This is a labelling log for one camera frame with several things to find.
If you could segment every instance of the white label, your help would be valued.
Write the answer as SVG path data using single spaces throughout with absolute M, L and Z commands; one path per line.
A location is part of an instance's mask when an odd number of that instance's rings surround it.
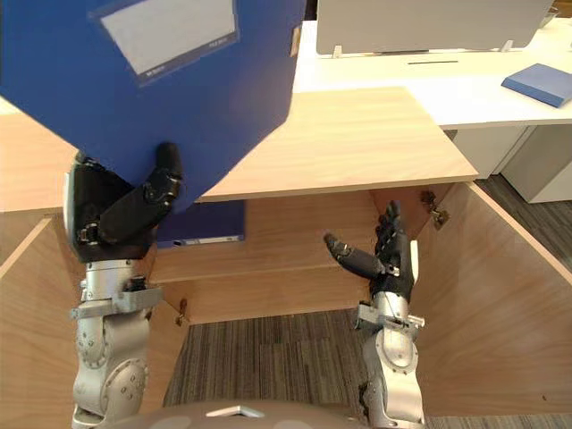
M 218 47 L 236 31 L 233 0 L 144 0 L 101 22 L 138 75 L 158 74 L 162 64 Z

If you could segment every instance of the blue book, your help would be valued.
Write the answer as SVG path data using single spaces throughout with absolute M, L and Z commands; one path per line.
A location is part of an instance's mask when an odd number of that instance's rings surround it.
M 572 98 L 572 74 L 544 64 L 512 74 L 501 85 L 554 107 Z
M 173 248 L 244 240 L 244 214 L 244 201 L 193 204 L 182 213 L 169 214 L 159 224 L 157 246 Z
M 0 1 L 0 96 L 135 186 L 176 143 L 179 211 L 288 116 L 306 0 Z

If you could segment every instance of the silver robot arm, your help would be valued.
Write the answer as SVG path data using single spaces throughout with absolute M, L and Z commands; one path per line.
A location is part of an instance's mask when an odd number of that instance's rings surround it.
M 418 276 L 417 243 L 409 242 L 396 202 L 388 205 L 376 232 L 375 256 L 331 234 L 324 237 L 341 266 L 370 280 L 371 302 L 357 309 L 357 328 L 372 332 L 363 348 L 367 382 L 360 387 L 360 402 L 372 427 L 420 429 L 425 417 L 415 341 L 425 320 L 409 314 Z
M 71 427 L 112 424 L 139 412 L 147 385 L 151 309 L 162 299 L 136 272 L 171 210 L 181 182 L 175 145 L 163 143 L 147 181 L 132 187 L 79 154 L 66 178 L 64 222 L 86 278 L 77 320 L 79 371 Z

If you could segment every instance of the metal bracket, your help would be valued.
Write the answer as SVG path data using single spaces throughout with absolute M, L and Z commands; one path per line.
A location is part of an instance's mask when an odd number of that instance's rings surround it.
M 403 331 L 410 335 L 413 341 L 417 338 L 419 330 L 425 326 L 425 319 L 416 315 L 408 315 L 403 319 L 400 317 L 388 317 L 379 309 L 360 304 L 357 307 L 357 327 L 369 327 L 374 330 L 389 328 L 396 331 Z
M 182 326 L 182 321 L 185 319 L 186 316 L 187 316 L 187 299 L 183 298 L 179 303 L 179 315 L 177 315 L 177 318 L 175 319 L 175 323 L 177 324 L 177 326 Z
M 144 308 L 154 307 L 163 299 L 160 289 L 144 289 L 134 292 L 117 292 L 111 299 L 86 301 L 88 306 L 76 307 L 70 311 L 70 318 L 74 320 L 88 317 L 103 317 L 133 313 Z
M 427 213 L 433 218 L 433 225 L 435 229 L 440 230 L 447 221 L 450 219 L 450 214 L 447 210 L 440 210 L 435 203 L 436 196 L 430 190 L 421 192 L 421 202 L 427 207 Z
M 341 45 L 336 45 L 333 47 L 332 58 L 340 58 L 343 55 L 341 50 Z
M 302 39 L 302 26 L 298 25 L 292 30 L 292 41 L 290 43 L 290 57 L 298 55 L 300 50 L 300 40 Z

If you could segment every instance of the wooden panel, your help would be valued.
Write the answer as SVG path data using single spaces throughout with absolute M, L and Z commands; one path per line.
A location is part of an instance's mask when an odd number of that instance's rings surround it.
M 0 114 L 0 130 L 0 210 L 61 207 L 77 149 L 26 114 Z
M 367 299 L 367 291 L 367 280 L 340 267 L 233 275 L 164 288 L 174 307 L 187 299 L 191 324 L 353 308 Z
M 476 185 L 419 235 L 412 311 L 428 415 L 572 409 L 572 274 Z
M 0 426 L 7 429 L 69 427 L 77 373 L 78 304 L 72 279 L 82 269 L 60 248 L 55 220 L 41 220 L 0 266 Z M 75 273 L 69 269 L 76 265 Z M 159 408 L 187 333 L 176 312 L 161 303 L 151 319 L 149 386 L 143 411 Z
M 69 427 L 77 304 L 50 220 L 0 278 L 0 426 Z
M 202 201 L 473 179 L 476 171 L 404 88 L 294 94 L 288 121 Z
M 432 191 L 435 194 L 435 202 L 439 205 L 451 186 L 450 183 L 444 183 L 410 188 L 376 189 L 370 192 L 380 215 L 385 213 L 385 208 L 391 200 L 395 199 L 401 203 L 401 217 L 406 232 L 411 239 L 414 239 L 431 217 L 427 207 L 421 203 L 421 193 L 425 190 Z
M 367 191 L 249 200 L 245 241 L 159 250 L 151 281 L 336 266 L 324 233 L 372 249 L 376 222 Z
M 18 247 L 22 240 L 44 216 L 54 210 L 0 213 L 0 264 Z
M 25 114 L 0 114 L 0 126 L 3 210 L 62 206 L 63 174 L 75 149 Z M 295 94 L 288 121 L 202 200 L 388 188 L 475 175 L 405 89 L 316 92 Z

